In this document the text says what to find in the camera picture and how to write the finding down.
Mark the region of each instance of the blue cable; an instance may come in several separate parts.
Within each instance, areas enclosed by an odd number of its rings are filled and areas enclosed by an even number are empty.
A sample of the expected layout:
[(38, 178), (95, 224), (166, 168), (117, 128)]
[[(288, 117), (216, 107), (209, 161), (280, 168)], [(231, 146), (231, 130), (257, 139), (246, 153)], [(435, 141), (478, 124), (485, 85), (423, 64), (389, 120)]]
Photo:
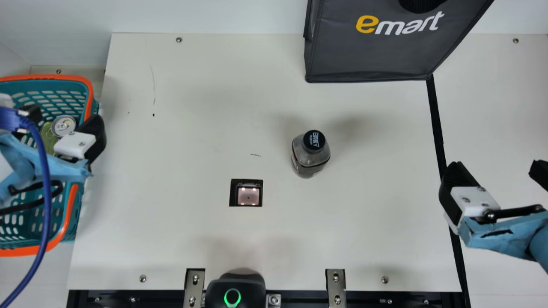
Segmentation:
[[(11, 121), (7, 120), (6, 117), (4, 117), (5, 115), (6, 113), (0, 112), (0, 124), (5, 124), (5, 125), (13, 124)], [(15, 290), (13, 290), (13, 292), (5, 299), (5, 301), (2, 304), (0, 304), (0, 308), (7, 308), (17, 298), (17, 296), (21, 294), (21, 292), (25, 289), (25, 287), (30, 282), (32, 277), (36, 274), (36, 271), (38, 270), (38, 267), (40, 266), (40, 263), (42, 262), (42, 259), (44, 258), (45, 250), (48, 246), (49, 225), (51, 223), (51, 214), (52, 214), (52, 186), (51, 186), (52, 182), (50, 181), (50, 177), (49, 177), (48, 157), (45, 154), (44, 142), (42, 141), (42, 137), (40, 136), (40, 133), (38, 132), (38, 129), (36, 128), (35, 124), (32, 123), (29, 119), (24, 117), (19, 117), (18, 122), (20, 124), (20, 125), (17, 125), (18, 127), (25, 128), (31, 132), (32, 138), (34, 139), (38, 147), (38, 155), (40, 157), (40, 163), (42, 165), (42, 181), (44, 183), (44, 229), (42, 229), (42, 238), (40, 239), (40, 248), (38, 249), (38, 253), (36, 254), (35, 260), (32, 263), (31, 268), (28, 270), (27, 275), (23, 278), (23, 280), (21, 280), (21, 282), (15, 288)]]

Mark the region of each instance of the green ring light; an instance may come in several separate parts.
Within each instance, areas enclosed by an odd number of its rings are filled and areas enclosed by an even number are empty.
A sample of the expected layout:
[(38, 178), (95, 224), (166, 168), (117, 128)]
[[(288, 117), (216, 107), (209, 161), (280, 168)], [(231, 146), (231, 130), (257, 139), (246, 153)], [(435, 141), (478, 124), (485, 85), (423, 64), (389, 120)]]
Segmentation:
[[(230, 291), (236, 291), (238, 293), (238, 300), (231, 304), (229, 303), (229, 300), (226, 299), (226, 296), (229, 294)], [(228, 289), (228, 291), (225, 292), (225, 304), (226, 304), (226, 307), (228, 308), (236, 308), (236, 306), (238, 306), (239, 302), (242, 300), (242, 294), (240, 294), (240, 292), (237, 290), (237, 289)]]

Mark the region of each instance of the white wall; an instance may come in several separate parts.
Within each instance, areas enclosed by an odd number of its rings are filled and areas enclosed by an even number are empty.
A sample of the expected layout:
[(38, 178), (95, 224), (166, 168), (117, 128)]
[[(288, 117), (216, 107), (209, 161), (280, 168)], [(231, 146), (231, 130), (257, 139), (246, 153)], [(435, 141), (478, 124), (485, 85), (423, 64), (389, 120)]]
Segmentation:
[(30, 65), (0, 43), (0, 77), (28, 74)]
[[(306, 2), (0, 0), (0, 42), (32, 65), (104, 65), (112, 32), (301, 33)], [(495, 0), (473, 32), (545, 34), (546, 15), (546, 0)]]

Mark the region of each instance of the can lid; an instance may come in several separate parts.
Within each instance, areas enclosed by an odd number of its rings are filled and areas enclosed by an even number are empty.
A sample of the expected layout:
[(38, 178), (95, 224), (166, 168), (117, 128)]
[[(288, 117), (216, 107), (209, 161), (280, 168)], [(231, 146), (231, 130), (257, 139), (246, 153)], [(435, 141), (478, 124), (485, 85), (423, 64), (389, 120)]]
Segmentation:
[(61, 115), (52, 122), (52, 133), (59, 138), (74, 132), (76, 120), (69, 115)]
[(309, 130), (302, 137), (302, 145), (308, 153), (318, 153), (326, 145), (326, 137), (319, 130)]

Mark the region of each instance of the white tabletop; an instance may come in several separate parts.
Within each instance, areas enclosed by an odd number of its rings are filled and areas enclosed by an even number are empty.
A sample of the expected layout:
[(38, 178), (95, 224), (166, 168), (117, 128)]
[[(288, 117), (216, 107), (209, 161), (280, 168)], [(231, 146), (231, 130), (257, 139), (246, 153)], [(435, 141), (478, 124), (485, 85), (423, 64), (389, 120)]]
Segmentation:
[[(238, 267), (269, 289), (460, 291), (424, 82), (308, 84), (299, 35), (115, 34), (71, 289), (182, 289)], [(321, 130), (312, 179), (290, 143)], [(262, 208), (229, 208), (230, 180), (264, 180)], [(139, 282), (146, 275), (146, 283)], [(390, 282), (382, 284), (381, 276)]]
[[(540, 203), (529, 178), (548, 159), (548, 37), (470, 35), (434, 74), (447, 163), (462, 161), (502, 208)], [(545, 307), (548, 275), (534, 262), (463, 245), (472, 307)]]

